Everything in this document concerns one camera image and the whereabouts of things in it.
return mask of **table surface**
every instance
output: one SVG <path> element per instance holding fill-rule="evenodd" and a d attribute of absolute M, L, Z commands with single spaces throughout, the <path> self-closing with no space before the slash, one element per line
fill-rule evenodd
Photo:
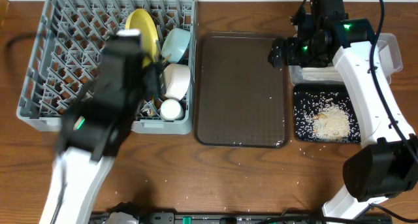
<path fill-rule="evenodd" d="M 199 37 L 208 31 L 294 35 L 289 24 L 299 3 L 199 3 Z M 16 117 L 16 107 L 33 40 L 12 49 L 6 68 L 5 43 L 36 31 L 42 3 L 13 2 L 0 32 L 0 223 L 38 223 L 48 194 L 56 133 L 41 133 Z M 377 3 L 346 3 L 351 18 L 366 17 L 376 28 Z M 404 70 L 391 89 L 412 127 L 418 129 L 418 4 L 387 3 L 383 32 L 398 39 Z M 122 145 L 98 194 L 94 210 L 135 200 L 142 207 L 178 212 L 281 213 L 316 210 L 343 186 L 342 165 L 358 144 L 299 142 L 284 148 L 215 148 L 192 134 L 138 135 Z M 418 189 L 384 203 L 400 215 L 418 218 Z"/>

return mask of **light blue cup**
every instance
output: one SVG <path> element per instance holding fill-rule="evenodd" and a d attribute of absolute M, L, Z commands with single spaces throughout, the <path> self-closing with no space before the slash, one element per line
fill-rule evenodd
<path fill-rule="evenodd" d="M 161 55 L 163 58 L 169 57 L 169 63 L 177 64 L 183 57 L 189 46 L 191 33 L 189 31 L 174 28 L 165 39 Z"/>

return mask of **brown tray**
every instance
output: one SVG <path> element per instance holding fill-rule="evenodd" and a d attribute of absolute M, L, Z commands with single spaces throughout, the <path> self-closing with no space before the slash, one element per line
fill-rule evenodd
<path fill-rule="evenodd" d="M 197 68 L 194 135 L 201 144 L 280 148 L 289 139 L 287 69 L 268 62 L 276 35 L 211 32 Z"/>

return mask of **dish rack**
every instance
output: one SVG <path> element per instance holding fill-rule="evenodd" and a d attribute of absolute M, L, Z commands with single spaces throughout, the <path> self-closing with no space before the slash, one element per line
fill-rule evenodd
<path fill-rule="evenodd" d="M 153 134 L 189 133 L 193 122 L 197 43 L 195 0 L 45 0 L 17 116 L 40 131 L 60 130 L 62 113 L 77 98 L 82 86 L 96 77 L 106 39 L 124 29 L 128 15 L 138 8 L 151 15 L 159 35 L 160 51 L 173 28 L 191 32 L 186 61 L 192 80 L 180 101 L 185 110 L 184 119 L 164 122 L 158 112 L 147 117 L 138 111 L 132 130 Z"/>

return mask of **plastic tray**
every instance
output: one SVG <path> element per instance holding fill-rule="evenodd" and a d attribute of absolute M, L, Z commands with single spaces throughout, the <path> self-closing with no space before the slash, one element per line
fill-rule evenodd
<path fill-rule="evenodd" d="M 280 148 L 289 140 L 287 69 L 267 59 L 276 35 L 210 32 L 197 72 L 194 134 L 211 146 Z"/>
<path fill-rule="evenodd" d="M 159 47 L 174 27 L 191 32 L 186 62 L 192 79 L 181 100 L 185 118 L 164 122 L 137 115 L 136 133 L 187 134 L 192 129 L 197 3 L 195 0 L 46 0 L 38 36 L 20 95 L 17 116 L 40 131 L 58 131 L 60 115 L 83 84 L 93 80 L 101 49 L 111 34 L 124 29 L 128 15 L 146 9 L 154 20 Z"/>
<path fill-rule="evenodd" d="M 378 39 L 381 66 L 388 83 L 391 75 L 403 69 L 398 41 L 393 34 L 382 33 Z M 327 68 L 301 68 L 289 66 L 292 85 L 305 84 L 343 84 L 342 77 L 332 65 Z"/>

